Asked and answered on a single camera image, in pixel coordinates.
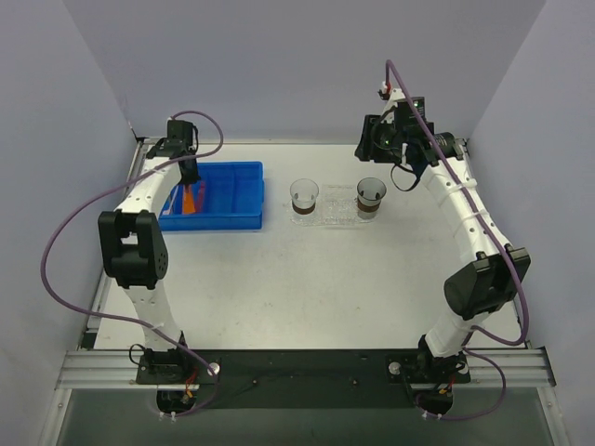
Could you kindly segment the orange toothpaste tube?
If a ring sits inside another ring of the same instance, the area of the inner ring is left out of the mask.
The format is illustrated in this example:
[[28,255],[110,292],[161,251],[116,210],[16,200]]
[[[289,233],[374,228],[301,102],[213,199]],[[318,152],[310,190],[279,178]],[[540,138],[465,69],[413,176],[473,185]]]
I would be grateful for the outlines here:
[[192,215],[196,213],[196,201],[191,185],[187,185],[183,189],[181,211],[183,215]]

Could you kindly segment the clear brown-banded cup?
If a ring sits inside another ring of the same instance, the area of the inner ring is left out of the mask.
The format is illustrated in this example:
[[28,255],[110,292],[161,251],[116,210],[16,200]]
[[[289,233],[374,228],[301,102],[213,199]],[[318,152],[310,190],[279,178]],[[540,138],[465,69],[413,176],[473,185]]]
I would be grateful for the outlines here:
[[358,217],[374,218],[387,193],[385,183],[376,177],[366,177],[356,186]]

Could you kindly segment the clear acrylic toothbrush holder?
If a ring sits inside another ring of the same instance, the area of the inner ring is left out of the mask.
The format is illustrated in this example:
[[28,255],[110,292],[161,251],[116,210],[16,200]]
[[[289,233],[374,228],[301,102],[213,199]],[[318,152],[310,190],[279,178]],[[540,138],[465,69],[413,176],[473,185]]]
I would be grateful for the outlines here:
[[352,185],[323,185],[319,205],[324,225],[351,225],[361,221],[357,192]]

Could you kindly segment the clear blue-tinted cup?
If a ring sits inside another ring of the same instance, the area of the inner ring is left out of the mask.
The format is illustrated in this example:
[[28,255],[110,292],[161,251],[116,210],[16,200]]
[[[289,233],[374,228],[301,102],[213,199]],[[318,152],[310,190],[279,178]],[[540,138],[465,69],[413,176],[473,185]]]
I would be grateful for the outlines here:
[[316,206],[319,187],[316,182],[308,178],[300,178],[290,186],[292,208],[298,215],[311,214]]

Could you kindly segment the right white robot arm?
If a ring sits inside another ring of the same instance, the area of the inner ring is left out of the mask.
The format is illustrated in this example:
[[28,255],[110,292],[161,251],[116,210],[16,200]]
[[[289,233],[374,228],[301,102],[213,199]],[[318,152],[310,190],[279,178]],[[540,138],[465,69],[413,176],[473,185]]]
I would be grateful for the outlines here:
[[378,94],[383,111],[365,116],[354,155],[414,175],[452,231],[463,266],[444,282],[447,309],[420,340],[431,357],[452,357],[491,314],[514,299],[531,258],[496,227],[461,142],[448,132],[435,133],[425,117],[425,99],[406,98],[388,82]]

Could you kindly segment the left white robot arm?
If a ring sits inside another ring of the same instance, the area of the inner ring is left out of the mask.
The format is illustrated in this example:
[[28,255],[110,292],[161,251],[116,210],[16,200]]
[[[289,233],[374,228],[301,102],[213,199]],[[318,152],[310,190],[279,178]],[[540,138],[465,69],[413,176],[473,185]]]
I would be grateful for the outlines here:
[[143,178],[131,187],[115,210],[99,216],[99,239],[106,274],[115,279],[132,302],[143,327],[144,350],[140,367],[157,371],[170,382],[190,373],[190,357],[179,348],[185,343],[165,292],[168,252],[158,217],[171,191],[200,178],[196,161],[195,125],[180,120],[166,124],[166,136],[146,154]]

